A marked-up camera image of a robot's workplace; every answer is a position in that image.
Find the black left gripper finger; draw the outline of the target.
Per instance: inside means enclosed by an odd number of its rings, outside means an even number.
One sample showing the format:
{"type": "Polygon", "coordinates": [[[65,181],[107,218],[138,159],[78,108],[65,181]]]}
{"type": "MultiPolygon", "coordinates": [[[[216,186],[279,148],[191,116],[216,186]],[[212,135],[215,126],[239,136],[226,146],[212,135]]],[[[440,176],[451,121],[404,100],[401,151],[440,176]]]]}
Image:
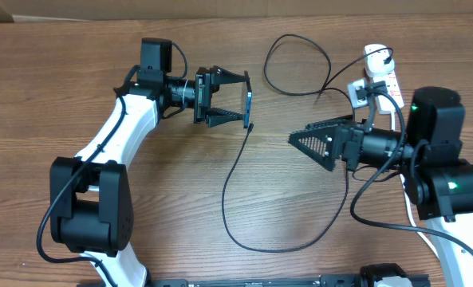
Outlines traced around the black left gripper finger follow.
{"type": "Polygon", "coordinates": [[[211,83],[213,85],[235,84],[247,82],[249,80],[249,77],[246,74],[239,75],[216,65],[211,68],[211,71],[213,72],[211,76],[211,83]]]}
{"type": "Polygon", "coordinates": [[[243,115],[241,113],[228,111],[222,108],[210,108],[206,113],[206,122],[209,128],[238,120],[243,120],[243,115]]]}

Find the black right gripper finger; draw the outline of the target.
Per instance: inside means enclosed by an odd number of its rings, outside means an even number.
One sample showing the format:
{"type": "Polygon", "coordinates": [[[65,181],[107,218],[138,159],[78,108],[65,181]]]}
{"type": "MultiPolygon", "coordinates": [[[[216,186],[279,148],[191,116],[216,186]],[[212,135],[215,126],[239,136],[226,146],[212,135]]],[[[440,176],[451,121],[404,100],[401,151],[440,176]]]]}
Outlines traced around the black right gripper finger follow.
{"type": "Polygon", "coordinates": [[[329,120],[318,121],[314,123],[307,124],[305,126],[306,129],[314,129],[314,128],[322,128],[324,126],[330,126],[333,124],[348,124],[353,122],[352,115],[340,116],[336,118],[332,118],[329,120]]]}
{"type": "Polygon", "coordinates": [[[327,171],[334,169],[337,155],[334,151],[333,137],[321,129],[292,132],[289,135],[288,143],[327,171]]]}

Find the blue Galaxy smartphone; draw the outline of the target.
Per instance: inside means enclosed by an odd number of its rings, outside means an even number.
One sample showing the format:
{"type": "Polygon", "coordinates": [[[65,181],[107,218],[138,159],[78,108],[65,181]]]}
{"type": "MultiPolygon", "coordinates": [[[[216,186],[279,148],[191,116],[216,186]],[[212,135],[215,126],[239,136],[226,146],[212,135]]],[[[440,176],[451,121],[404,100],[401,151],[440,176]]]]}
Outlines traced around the blue Galaxy smartphone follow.
{"type": "Polygon", "coordinates": [[[242,113],[242,123],[244,128],[248,128],[250,124],[250,110],[252,102],[252,88],[250,85],[250,80],[247,80],[242,84],[242,97],[241,97],[241,113],[242,113]]]}

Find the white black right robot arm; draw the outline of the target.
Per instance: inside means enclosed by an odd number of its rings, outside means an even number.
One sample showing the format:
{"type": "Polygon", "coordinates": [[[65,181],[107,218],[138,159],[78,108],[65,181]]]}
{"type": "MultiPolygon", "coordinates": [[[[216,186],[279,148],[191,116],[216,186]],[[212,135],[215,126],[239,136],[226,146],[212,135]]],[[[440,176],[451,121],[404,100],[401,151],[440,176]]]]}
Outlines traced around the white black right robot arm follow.
{"type": "Polygon", "coordinates": [[[459,156],[465,118],[460,96],[448,88],[418,88],[409,115],[397,115],[400,130],[394,132],[374,126],[372,99],[381,93],[370,87],[358,91],[368,100],[367,119],[344,116],[307,124],[288,141],[327,171],[339,159],[349,171],[361,163],[377,174],[397,170],[424,227],[362,218],[355,202],[350,214],[368,226],[430,234],[447,285],[473,286],[473,164],[459,156]]]}

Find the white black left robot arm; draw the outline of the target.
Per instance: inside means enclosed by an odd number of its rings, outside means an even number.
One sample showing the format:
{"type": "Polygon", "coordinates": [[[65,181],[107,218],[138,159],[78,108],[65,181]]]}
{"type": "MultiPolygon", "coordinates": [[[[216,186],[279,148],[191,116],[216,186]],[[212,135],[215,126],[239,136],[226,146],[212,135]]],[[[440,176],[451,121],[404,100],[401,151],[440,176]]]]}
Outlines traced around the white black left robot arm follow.
{"type": "Polygon", "coordinates": [[[115,88],[112,114],[96,137],[74,157],[58,157],[49,174],[50,205],[37,232],[37,251],[46,261],[42,237],[74,255],[67,262],[88,261],[103,286],[149,286],[151,273],[138,260],[130,238],[134,213],[128,169],[146,135],[161,120],[192,109],[195,123],[215,127],[231,121],[250,124],[252,89],[248,73],[218,66],[201,67],[195,78],[171,75],[168,39],[145,37],[140,63],[115,88]]]}

